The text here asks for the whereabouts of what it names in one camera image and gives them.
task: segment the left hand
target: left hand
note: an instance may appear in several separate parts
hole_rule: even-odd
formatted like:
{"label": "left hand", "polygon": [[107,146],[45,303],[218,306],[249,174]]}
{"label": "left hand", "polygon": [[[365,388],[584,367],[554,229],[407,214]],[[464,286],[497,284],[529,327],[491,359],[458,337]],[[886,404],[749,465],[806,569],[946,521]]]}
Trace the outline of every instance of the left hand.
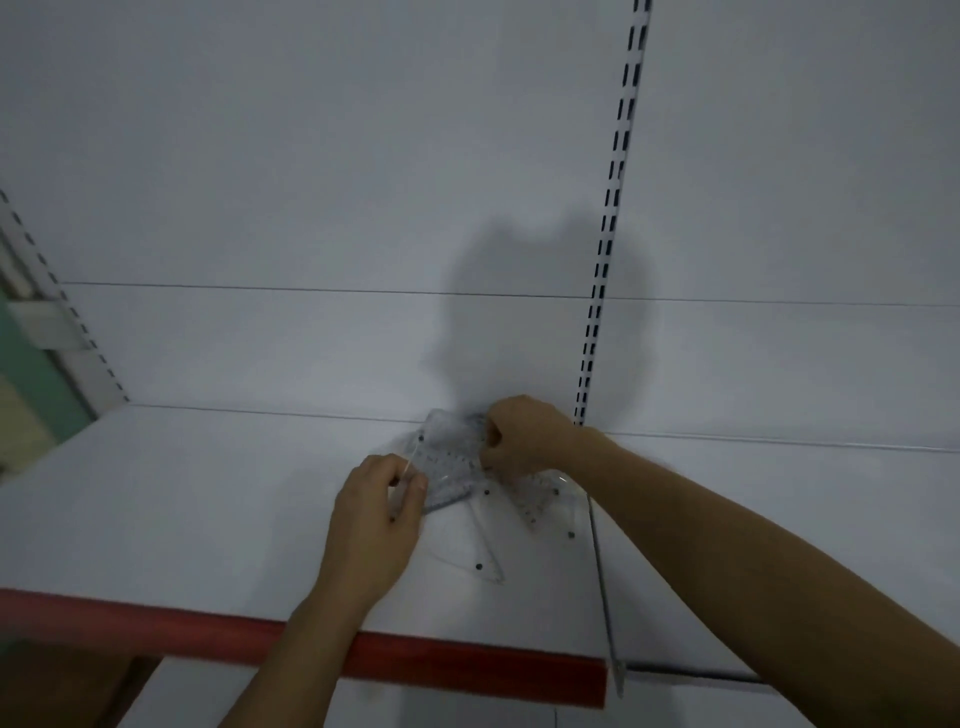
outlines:
{"label": "left hand", "polygon": [[398,455],[370,455],[350,472],[333,506],[314,591],[360,619],[394,586],[420,537],[422,473],[411,479],[396,520],[390,518],[387,489],[406,467]]}

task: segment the clear plastic ruler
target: clear plastic ruler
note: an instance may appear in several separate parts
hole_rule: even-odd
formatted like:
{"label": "clear plastic ruler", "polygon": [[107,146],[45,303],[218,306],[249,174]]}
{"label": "clear plastic ruler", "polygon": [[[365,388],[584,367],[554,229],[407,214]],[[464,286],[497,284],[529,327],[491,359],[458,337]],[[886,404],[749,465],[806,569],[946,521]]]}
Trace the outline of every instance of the clear plastic ruler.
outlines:
{"label": "clear plastic ruler", "polygon": [[[503,569],[474,511],[473,494],[487,478],[480,465],[483,421],[465,420],[434,410],[397,451],[410,466],[427,477],[423,530],[418,548],[450,566],[485,581],[502,584]],[[409,476],[395,488],[392,505],[398,508]]]}
{"label": "clear plastic ruler", "polygon": [[559,471],[546,471],[501,482],[523,522],[533,531],[552,523],[573,538],[577,530],[580,486]]}
{"label": "clear plastic ruler", "polygon": [[477,578],[503,584],[503,569],[480,526],[472,501],[461,500],[423,519],[417,548]]}

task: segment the hand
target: hand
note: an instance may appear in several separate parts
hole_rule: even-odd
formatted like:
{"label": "hand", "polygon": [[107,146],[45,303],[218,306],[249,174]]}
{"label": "hand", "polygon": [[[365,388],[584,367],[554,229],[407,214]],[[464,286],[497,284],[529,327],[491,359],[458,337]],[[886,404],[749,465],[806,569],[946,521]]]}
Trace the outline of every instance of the hand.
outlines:
{"label": "hand", "polygon": [[361,620],[407,568],[420,536],[422,473],[411,479],[396,520],[390,518],[387,489],[406,467],[398,455],[371,455],[350,472],[330,516],[315,592]]}
{"label": "hand", "polygon": [[577,428],[551,404],[521,395],[496,402],[487,413],[484,468],[501,477],[562,470],[562,455],[573,447]]}

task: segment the red shelf edge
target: red shelf edge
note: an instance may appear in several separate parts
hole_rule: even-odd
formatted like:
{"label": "red shelf edge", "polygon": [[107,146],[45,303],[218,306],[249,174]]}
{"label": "red shelf edge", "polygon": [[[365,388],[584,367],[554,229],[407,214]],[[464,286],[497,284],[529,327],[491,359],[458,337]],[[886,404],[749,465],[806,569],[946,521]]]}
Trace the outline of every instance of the red shelf edge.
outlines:
{"label": "red shelf edge", "polygon": [[[0,589],[0,630],[37,642],[257,666],[284,622]],[[353,641],[344,675],[554,705],[603,708],[600,658],[379,632]]]}

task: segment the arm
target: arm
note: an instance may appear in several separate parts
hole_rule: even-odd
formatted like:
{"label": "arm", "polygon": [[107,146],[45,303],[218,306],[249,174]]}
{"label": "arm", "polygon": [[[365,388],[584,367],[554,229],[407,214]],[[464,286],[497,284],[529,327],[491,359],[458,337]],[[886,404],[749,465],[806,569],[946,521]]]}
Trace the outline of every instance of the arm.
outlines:
{"label": "arm", "polygon": [[337,496],[317,583],[221,728],[323,725],[353,638],[406,569],[420,534],[426,478],[414,475],[391,522],[387,486],[407,463],[371,456]]}
{"label": "arm", "polygon": [[807,542],[526,397],[488,415],[484,465],[556,469],[686,605],[819,726],[957,725],[960,649]]}

